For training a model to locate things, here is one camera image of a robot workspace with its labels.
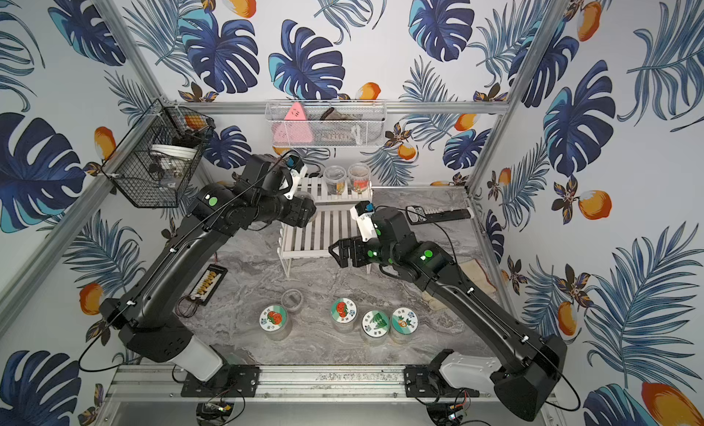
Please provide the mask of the jar with tomato lid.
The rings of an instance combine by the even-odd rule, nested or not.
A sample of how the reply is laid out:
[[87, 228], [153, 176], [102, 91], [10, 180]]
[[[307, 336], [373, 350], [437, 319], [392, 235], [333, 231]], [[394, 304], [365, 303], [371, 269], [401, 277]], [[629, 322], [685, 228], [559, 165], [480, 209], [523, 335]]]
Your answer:
[[282, 341], [289, 336], [293, 323], [284, 306], [272, 304], [266, 307], [258, 318], [260, 329], [273, 341]]

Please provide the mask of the clear seed container red label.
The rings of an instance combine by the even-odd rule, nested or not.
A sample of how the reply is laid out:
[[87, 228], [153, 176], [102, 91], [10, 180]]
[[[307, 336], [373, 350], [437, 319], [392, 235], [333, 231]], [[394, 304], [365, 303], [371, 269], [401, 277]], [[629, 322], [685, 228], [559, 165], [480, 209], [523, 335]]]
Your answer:
[[362, 194], [370, 186], [370, 168], [363, 163], [355, 163], [348, 168], [348, 187], [352, 192]]

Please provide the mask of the white slatted wooden shelf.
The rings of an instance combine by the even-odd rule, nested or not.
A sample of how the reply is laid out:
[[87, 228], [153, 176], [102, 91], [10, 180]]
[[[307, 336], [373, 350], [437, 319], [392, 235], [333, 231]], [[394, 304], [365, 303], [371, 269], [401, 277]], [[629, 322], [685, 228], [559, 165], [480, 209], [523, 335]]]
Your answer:
[[328, 247], [341, 238], [358, 236], [359, 229], [350, 210], [360, 201], [373, 199], [373, 188], [364, 192], [349, 190], [342, 195], [329, 194], [324, 178], [304, 178], [298, 187], [315, 200], [315, 218], [304, 228], [280, 226], [277, 250], [283, 272], [290, 276], [293, 260], [330, 257]]

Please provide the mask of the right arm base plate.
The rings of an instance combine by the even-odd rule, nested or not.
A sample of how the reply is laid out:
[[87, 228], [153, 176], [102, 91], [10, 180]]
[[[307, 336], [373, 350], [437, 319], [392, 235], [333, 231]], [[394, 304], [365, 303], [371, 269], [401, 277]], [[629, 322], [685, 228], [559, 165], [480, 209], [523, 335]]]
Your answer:
[[442, 377], [440, 367], [453, 353], [454, 350], [445, 349], [427, 365], [407, 365], [403, 370], [407, 398], [432, 398], [436, 403], [440, 398], [463, 395], [465, 392], [471, 398], [480, 396], [476, 389], [454, 386]]

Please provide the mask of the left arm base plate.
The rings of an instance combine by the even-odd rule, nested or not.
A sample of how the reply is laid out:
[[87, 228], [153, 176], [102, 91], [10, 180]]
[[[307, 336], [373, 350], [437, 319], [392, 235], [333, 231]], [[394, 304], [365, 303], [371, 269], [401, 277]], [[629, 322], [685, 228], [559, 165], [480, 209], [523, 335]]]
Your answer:
[[254, 398], [260, 383], [261, 369], [256, 365], [225, 364], [207, 382], [186, 374], [181, 388], [183, 398]]

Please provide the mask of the clear seed container dark seeds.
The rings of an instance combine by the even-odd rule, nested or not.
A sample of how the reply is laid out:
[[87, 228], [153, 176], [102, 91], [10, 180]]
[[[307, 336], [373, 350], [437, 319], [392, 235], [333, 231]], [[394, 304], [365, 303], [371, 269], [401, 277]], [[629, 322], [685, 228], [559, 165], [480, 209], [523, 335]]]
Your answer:
[[330, 165], [324, 170], [324, 185], [331, 196], [342, 196], [347, 193], [347, 171], [340, 165]]

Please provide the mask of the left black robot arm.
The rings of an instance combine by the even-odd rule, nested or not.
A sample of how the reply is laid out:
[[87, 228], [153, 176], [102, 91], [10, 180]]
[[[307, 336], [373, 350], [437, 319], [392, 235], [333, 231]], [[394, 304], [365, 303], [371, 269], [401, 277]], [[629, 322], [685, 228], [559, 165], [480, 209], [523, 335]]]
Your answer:
[[297, 152], [253, 154], [236, 183], [203, 187], [170, 240], [137, 284], [100, 313], [123, 345], [156, 363], [169, 362], [201, 382], [211, 382], [225, 360], [175, 315], [178, 301], [210, 258], [255, 222], [304, 228], [314, 200], [297, 194], [307, 167]]

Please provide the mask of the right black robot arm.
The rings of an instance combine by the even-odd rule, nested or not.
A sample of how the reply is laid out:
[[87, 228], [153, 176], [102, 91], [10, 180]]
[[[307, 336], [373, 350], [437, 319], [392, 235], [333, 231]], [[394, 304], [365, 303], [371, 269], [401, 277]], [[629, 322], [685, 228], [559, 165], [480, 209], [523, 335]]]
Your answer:
[[534, 420], [563, 378], [568, 352], [557, 335], [541, 335], [506, 312], [464, 273], [454, 255], [420, 241], [396, 209], [368, 201], [350, 211], [359, 235], [331, 244], [340, 267], [378, 266], [387, 277], [413, 284], [452, 310], [499, 359], [489, 373], [494, 394], [516, 417]]

